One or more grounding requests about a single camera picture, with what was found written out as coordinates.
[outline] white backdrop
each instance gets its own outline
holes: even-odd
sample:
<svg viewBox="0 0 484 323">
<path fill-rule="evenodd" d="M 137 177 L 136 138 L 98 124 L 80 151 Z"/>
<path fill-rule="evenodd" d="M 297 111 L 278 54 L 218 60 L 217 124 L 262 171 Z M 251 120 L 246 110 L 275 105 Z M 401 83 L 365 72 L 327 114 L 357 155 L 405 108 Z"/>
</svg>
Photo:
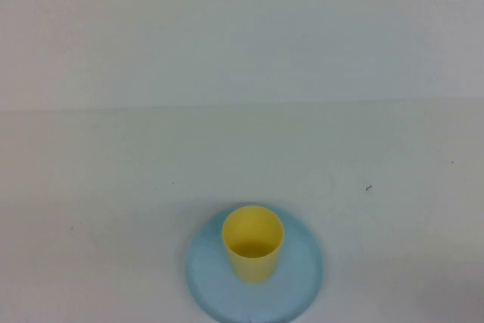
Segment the white backdrop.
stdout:
<svg viewBox="0 0 484 323">
<path fill-rule="evenodd" d="M 0 110 L 484 95 L 484 0 L 0 0 Z"/>
</svg>

